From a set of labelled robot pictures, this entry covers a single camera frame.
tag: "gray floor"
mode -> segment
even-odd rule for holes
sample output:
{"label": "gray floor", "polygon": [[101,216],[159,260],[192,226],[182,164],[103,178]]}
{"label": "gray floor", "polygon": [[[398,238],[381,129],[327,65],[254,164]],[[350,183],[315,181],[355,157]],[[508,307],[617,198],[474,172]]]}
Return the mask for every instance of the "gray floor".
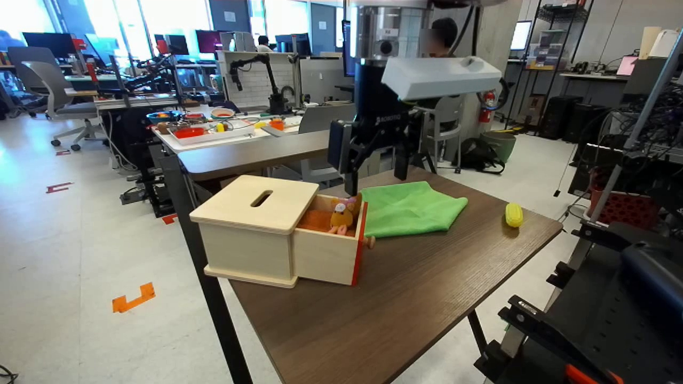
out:
{"label": "gray floor", "polygon": [[[120,205],[129,183],[103,146],[56,157],[48,135],[61,129],[45,117],[0,123],[0,364],[25,384],[231,382],[177,225],[156,220],[146,205]],[[553,198],[571,152],[559,142],[518,136],[501,178],[442,173],[559,219],[574,201]],[[72,183],[65,193],[45,195],[64,181]],[[543,307],[553,293],[543,279],[574,245],[574,238],[559,235],[483,304],[488,338],[503,335],[495,315],[510,294]],[[144,281],[156,300],[113,315],[111,300],[135,296]],[[248,358],[255,382],[277,382],[250,324],[239,316],[237,324],[254,352]],[[485,382],[474,358],[469,329],[458,324],[396,382]]]}

